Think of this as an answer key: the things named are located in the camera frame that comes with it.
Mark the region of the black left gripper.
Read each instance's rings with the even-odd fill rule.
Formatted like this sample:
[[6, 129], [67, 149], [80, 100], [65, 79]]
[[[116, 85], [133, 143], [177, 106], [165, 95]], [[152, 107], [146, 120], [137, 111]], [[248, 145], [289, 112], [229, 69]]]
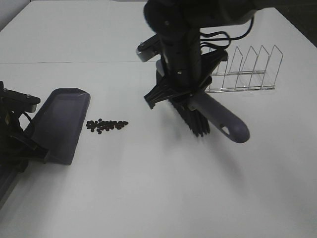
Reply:
[[[0, 91], [4, 89], [1, 81]], [[22, 115], [32, 122], [28, 114], [9, 110], [0, 98], [0, 165], [20, 173], [25, 171], [28, 160], [43, 164], [48, 162], [49, 150], [35, 142], [21, 127], [19, 118]]]

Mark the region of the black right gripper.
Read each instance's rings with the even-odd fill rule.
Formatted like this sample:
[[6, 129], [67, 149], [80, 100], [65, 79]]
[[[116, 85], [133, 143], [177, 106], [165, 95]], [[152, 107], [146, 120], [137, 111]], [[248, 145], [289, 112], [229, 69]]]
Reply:
[[144, 96], [150, 109], [158, 102], [206, 90], [212, 83], [213, 71], [228, 59], [226, 50], [201, 55], [199, 37], [182, 37], [179, 41], [159, 37], [159, 40], [163, 73], [156, 76], [156, 85]]

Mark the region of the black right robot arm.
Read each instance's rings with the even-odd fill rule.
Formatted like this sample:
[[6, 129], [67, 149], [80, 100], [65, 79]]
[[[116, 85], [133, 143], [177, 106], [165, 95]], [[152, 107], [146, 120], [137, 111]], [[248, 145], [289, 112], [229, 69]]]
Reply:
[[264, 0], [150, 0], [144, 17], [154, 35], [141, 43], [142, 61], [160, 56], [157, 84], [145, 95], [149, 107], [169, 100], [183, 104], [191, 94], [207, 88], [211, 73], [227, 58], [231, 42], [224, 31], [202, 33], [201, 29], [253, 23], [258, 10], [268, 8]]

